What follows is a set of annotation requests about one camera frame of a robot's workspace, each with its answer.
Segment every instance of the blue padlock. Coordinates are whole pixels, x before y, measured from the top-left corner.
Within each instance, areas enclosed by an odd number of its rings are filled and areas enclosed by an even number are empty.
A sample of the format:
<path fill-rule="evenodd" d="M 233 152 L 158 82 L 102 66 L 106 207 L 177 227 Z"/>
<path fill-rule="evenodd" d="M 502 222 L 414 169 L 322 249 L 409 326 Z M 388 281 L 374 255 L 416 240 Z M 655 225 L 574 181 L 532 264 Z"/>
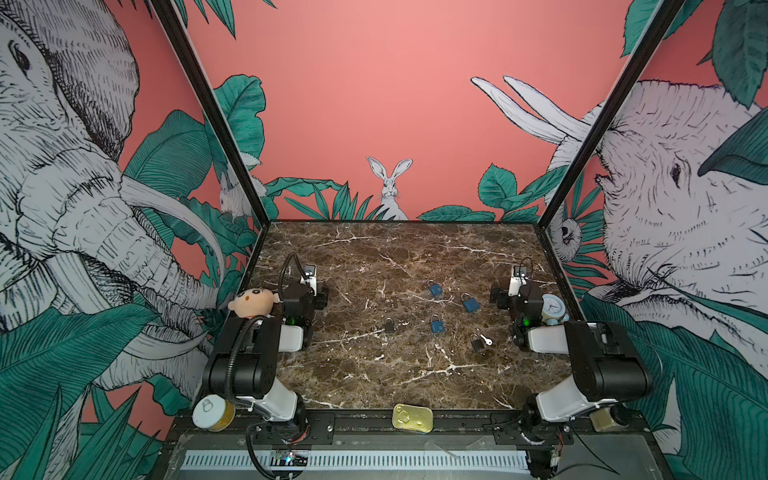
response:
<path fill-rule="evenodd" d="M 462 302 L 464 303 L 464 310 L 467 311 L 467 313 L 472 313 L 475 310 L 480 310 L 480 304 L 478 303 L 477 299 L 472 298 L 469 293 L 462 293 Z"/>
<path fill-rule="evenodd" d="M 434 280 L 427 280 L 427 286 L 429 287 L 429 292 L 435 298 L 442 295 L 442 287 L 438 285 Z"/>
<path fill-rule="evenodd" d="M 434 319 L 432 321 L 432 333 L 437 335 L 438 333 L 445 333 L 445 326 L 442 324 L 442 320 L 440 320 L 440 317 L 437 315 L 432 315 L 432 318 Z"/>

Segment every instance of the plush toy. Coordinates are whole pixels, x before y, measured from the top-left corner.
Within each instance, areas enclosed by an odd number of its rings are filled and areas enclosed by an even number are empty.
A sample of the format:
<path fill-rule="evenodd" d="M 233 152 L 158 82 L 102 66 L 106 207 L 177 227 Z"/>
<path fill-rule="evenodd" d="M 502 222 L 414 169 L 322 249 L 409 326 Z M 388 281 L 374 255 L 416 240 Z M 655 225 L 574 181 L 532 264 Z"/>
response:
<path fill-rule="evenodd" d="M 266 288 L 253 288 L 242 292 L 227 305 L 240 318 L 251 318 L 256 315 L 269 315 L 272 305 L 278 303 L 277 293 Z"/>

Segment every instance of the elephant eye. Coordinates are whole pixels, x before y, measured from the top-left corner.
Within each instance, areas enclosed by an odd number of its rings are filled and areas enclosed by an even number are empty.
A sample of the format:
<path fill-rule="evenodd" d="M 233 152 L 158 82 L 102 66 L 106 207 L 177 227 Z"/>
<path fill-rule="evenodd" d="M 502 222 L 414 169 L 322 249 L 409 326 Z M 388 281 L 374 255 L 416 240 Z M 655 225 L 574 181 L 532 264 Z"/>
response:
<path fill-rule="evenodd" d="M 680 164 L 675 164 L 674 167 L 672 167 L 670 174 L 672 175 L 674 184 L 677 185 L 677 188 L 680 188 Z"/>
<path fill-rule="evenodd" d="M 13 55 L 13 59 L 16 60 L 16 64 L 22 70 L 22 72 L 24 72 L 24 76 L 26 76 L 27 72 L 29 71 L 29 68 L 31 67 L 29 63 L 29 58 L 27 58 L 27 55 L 24 55 L 24 52 L 21 51 L 18 45 L 12 40 L 8 43 L 8 50 L 11 51 L 11 55 Z"/>

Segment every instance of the brown marble surface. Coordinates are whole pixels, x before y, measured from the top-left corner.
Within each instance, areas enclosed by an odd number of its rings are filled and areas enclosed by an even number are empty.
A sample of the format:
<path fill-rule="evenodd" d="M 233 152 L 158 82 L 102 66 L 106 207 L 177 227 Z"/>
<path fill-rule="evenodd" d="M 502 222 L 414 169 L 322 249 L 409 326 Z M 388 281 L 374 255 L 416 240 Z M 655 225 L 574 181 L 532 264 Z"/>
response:
<path fill-rule="evenodd" d="M 567 356 L 521 352 L 511 341 L 508 313 L 488 303 L 491 284 L 508 284 L 511 266 L 525 257 L 533 259 L 534 281 L 559 294 L 528 225 L 276 222 L 248 287 L 275 290 L 291 251 L 316 264 L 330 288 L 312 346 L 280 354 L 278 378 L 310 408 L 519 408 L 532 392 L 570 374 Z M 440 300 L 427 280 L 442 286 Z M 463 293 L 481 309 L 467 313 Z M 432 314 L 445 333 L 432 334 Z M 387 318 L 394 335 L 383 331 Z M 493 345 L 474 352 L 475 333 Z"/>

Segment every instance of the black padlock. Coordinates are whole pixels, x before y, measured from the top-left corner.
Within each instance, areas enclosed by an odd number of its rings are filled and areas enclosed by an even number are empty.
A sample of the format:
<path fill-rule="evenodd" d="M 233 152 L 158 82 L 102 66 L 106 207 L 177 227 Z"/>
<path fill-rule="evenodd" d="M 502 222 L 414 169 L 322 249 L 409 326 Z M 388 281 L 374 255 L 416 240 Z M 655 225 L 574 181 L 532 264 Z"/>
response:
<path fill-rule="evenodd" d="M 483 339 L 477 336 L 477 334 L 472 335 L 472 339 L 470 343 L 472 344 L 472 349 L 475 350 L 476 352 L 479 352 L 480 350 L 485 348 L 485 342 L 483 341 Z"/>

